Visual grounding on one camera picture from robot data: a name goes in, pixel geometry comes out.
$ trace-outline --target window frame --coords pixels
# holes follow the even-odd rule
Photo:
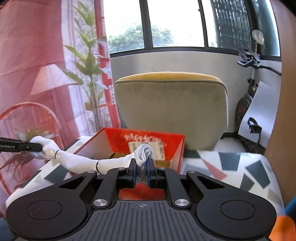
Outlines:
[[[140,11],[141,11],[141,20],[142,20],[142,28],[143,28],[143,39],[144,39],[144,48],[143,49],[136,49],[136,50],[128,50],[122,51],[117,53],[111,53],[110,57],[121,57],[126,55],[132,54],[140,54],[140,53],[155,53],[155,52],[167,52],[167,51],[196,51],[196,52],[209,52],[209,53],[223,53],[223,54],[230,54],[230,55],[238,55],[237,50],[233,49],[226,49],[226,48],[215,48],[209,47],[208,38],[207,38],[207,26],[205,21],[205,13],[202,6],[202,0],[197,0],[199,4],[199,9],[197,11],[200,12],[201,21],[202,21],[202,29],[203,29],[203,36],[204,36],[204,47],[153,47],[153,39],[152,39],[152,31],[151,31],[151,23],[150,23],[150,16],[149,16],[149,9],[148,9],[148,1],[147,0],[139,0],[140,3]],[[255,9],[252,4],[252,0],[243,0],[246,6],[250,32],[254,29],[258,29],[258,21],[257,16],[255,13]],[[252,38],[252,45],[255,46],[255,42]],[[268,55],[261,55],[261,48],[258,46],[258,53],[262,60],[272,60],[281,62],[281,56],[268,56]]]

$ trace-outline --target window pane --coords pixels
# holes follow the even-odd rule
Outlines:
[[[243,0],[202,0],[209,47],[252,49]]]
[[[154,47],[204,47],[197,0],[148,0]]]
[[[263,55],[280,56],[279,36],[274,12],[269,0],[252,0],[257,15],[259,30],[264,36],[261,45]]]
[[[104,18],[110,53],[144,48],[139,0],[104,1]]]

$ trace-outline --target chair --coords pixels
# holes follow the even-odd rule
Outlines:
[[[0,114],[0,136],[30,141],[42,135],[53,139],[63,149],[60,123],[52,110],[45,105],[25,102],[14,105]],[[6,195],[0,196],[0,215],[4,214],[5,201],[41,166],[42,160],[28,153],[0,153],[0,187]]]
[[[213,149],[228,125],[227,89],[214,76],[135,74],[115,82],[115,96],[128,128],[184,134],[186,149]]]

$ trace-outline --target lampshade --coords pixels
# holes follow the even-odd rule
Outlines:
[[[76,82],[68,77],[58,66],[55,64],[46,65],[41,67],[30,95],[40,94],[63,85],[71,84],[76,84]]]

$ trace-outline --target metal bolt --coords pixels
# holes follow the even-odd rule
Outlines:
[[[94,205],[97,207],[103,207],[103,206],[106,206],[107,204],[108,204],[108,201],[105,199],[94,200]]]
[[[177,206],[184,207],[184,206],[187,206],[187,205],[189,204],[189,201],[186,200],[186,199],[177,199],[177,200],[175,201],[175,204],[176,204]]]

